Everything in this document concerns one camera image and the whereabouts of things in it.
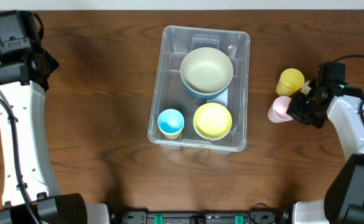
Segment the grey bowl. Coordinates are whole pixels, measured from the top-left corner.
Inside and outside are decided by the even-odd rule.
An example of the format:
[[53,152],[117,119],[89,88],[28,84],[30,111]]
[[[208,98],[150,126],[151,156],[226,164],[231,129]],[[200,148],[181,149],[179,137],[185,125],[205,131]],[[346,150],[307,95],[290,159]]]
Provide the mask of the grey bowl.
[[200,133],[198,132],[197,133],[201,138],[204,138],[208,141],[217,141],[217,140],[220,140],[222,138],[224,138],[228,133]]

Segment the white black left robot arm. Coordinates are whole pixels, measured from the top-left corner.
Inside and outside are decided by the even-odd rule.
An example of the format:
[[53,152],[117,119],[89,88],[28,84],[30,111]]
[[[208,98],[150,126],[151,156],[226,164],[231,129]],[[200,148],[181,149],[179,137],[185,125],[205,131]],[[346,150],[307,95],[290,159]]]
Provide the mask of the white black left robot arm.
[[41,33],[0,28],[0,133],[5,181],[0,223],[111,223],[104,203],[62,194],[44,124],[48,77],[58,62]]

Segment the yellow cup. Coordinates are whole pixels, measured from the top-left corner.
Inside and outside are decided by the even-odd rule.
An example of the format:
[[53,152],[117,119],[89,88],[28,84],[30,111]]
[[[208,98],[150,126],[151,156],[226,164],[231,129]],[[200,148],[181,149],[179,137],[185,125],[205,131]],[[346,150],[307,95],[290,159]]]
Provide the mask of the yellow cup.
[[279,96],[291,96],[300,90],[305,83],[302,72],[295,68],[284,70],[276,85],[276,93]]
[[177,139],[181,135],[182,131],[178,131],[176,133],[165,133],[163,135],[168,139]]

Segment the cream white cup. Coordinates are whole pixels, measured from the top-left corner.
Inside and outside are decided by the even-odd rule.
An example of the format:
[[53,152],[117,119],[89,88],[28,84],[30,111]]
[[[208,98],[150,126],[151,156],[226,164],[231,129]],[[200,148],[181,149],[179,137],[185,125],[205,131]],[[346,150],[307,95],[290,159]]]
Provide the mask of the cream white cup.
[[300,89],[300,92],[305,95],[308,95],[310,91],[311,91],[310,80],[308,80],[303,84],[302,88]]

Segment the yellow bowl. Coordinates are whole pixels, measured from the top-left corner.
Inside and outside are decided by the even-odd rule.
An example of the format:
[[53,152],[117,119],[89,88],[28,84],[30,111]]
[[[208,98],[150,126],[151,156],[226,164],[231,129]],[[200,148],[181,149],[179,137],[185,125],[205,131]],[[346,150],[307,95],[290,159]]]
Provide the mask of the yellow bowl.
[[229,133],[232,122],[231,113],[218,103],[205,103],[196,110],[193,118],[196,133]]

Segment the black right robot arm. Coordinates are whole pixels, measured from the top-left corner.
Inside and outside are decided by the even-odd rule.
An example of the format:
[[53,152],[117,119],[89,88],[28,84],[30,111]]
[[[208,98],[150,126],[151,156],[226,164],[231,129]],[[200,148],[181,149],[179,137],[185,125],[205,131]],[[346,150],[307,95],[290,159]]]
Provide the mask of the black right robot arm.
[[340,85],[314,88],[292,97],[287,114],[303,124],[321,128],[330,121],[339,138],[346,163],[325,197],[297,202],[292,223],[364,223],[364,94]]

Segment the light blue cup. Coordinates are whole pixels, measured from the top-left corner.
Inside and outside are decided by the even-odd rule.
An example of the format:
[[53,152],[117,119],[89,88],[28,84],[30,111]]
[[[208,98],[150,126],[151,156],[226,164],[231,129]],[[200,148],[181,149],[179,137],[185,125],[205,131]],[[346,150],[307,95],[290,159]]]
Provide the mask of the light blue cup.
[[163,134],[176,135],[184,128],[185,120],[181,112],[175,109],[167,109],[160,113],[157,125]]

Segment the cream beige bowl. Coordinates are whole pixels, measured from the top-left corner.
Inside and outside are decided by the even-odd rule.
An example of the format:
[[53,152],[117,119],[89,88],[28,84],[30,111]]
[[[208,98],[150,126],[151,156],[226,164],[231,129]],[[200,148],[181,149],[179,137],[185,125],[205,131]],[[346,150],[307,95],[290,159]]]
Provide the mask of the cream beige bowl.
[[231,82],[233,64],[222,51],[210,47],[202,47],[188,53],[181,65],[180,76],[189,82],[205,80]]

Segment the pink cup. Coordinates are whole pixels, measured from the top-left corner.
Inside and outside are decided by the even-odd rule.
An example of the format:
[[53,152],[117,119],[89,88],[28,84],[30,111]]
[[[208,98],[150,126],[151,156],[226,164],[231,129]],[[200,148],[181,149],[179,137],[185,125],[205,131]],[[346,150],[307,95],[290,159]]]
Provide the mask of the pink cup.
[[291,98],[288,96],[279,96],[276,98],[268,110],[268,119],[273,123],[283,123],[293,120],[293,118],[287,114],[290,102]]

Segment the blue bowl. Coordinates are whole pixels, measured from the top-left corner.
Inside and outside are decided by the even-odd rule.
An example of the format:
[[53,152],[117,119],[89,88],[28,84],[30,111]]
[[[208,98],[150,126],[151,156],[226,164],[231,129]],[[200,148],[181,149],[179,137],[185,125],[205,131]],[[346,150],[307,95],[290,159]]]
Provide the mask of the blue bowl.
[[225,82],[225,81],[194,81],[189,82],[188,80],[182,80],[183,86],[186,90],[193,91],[198,94],[203,95],[214,95],[217,93],[220,93],[224,91],[226,88],[228,88],[231,84],[231,82]]
[[222,97],[225,93],[227,93],[227,90],[214,94],[214,95],[198,94],[198,93],[195,93],[190,90],[187,90],[187,92],[190,93],[194,98],[199,99],[199,100],[213,100],[215,98]]

